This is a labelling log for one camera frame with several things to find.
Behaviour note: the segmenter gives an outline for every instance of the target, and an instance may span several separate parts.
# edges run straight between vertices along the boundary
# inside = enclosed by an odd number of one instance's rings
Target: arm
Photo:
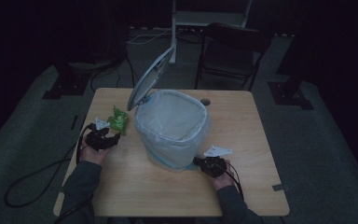
[[[227,171],[233,175],[228,166]],[[222,208],[223,223],[225,224],[254,224],[261,220],[257,214],[248,209],[234,186],[234,180],[227,174],[211,178],[220,207]]]
[[[80,152],[79,164],[71,173],[63,186],[65,195],[62,204],[62,214],[72,210],[84,202],[87,204],[76,210],[60,223],[93,223],[94,211],[92,206],[92,194],[100,183],[102,164],[110,149],[95,151],[87,147],[85,141]]]

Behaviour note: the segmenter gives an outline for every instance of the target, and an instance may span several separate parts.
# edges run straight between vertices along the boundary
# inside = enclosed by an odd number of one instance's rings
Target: green snack bag
[[[121,111],[116,106],[113,108],[113,117],[107,119],[110,122],[110,127],[114,130],[121,132],[121,134],[126,135],[126,126],[128,121],[128,116],[126,112]]]

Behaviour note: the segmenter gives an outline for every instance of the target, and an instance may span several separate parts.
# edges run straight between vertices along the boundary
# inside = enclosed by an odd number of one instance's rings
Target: trash can
[[[137,107],[134,125],[147,157],[173,172],[189,168],[211,125],[205,106],[173,90],[148,94],[163,74],[173,49],[166,50],[149,67],[131,93],[127,109]]]

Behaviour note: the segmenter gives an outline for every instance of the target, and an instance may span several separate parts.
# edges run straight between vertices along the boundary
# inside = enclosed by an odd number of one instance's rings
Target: sleeve
[[[216,193],[224,224],[261,223],[260,217],[248,209],[234,185],[224,187]]]
[[[98,164],[81,161],[68,177],[63,186],[65,197],[62,204],[62,214],[87,200],[89,200],[89,203],[63,219],[62,224],[94,223],[94,210],[91,197],[100,183],[101,170],[102,166]]]

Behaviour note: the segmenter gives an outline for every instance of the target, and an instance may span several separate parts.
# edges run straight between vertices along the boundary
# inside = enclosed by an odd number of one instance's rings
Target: hand
[[[89,161],[98,165],[103,165],[103,161],[107,157],[107,154],[109,154],[111,148],[96,151],[87,145],[86,138],[87,136],[83,138],[81,143],[81,148],[83,149],[80,151],[79,161]]]
[[[228,163],[227,172],[229,172],[231,175],[234,176],[234,173],[231,171],[230,161],[226,160],[226,163]],[[215,178],[209,177],[209,179],[211,180],[211,182],[214,186],[214,189],[216,191],[218,191],[224,187],[234,185],[234,180],[231,177],[229,177],[229,175],[227,173],[223,173],[222,175],[215,177]]]

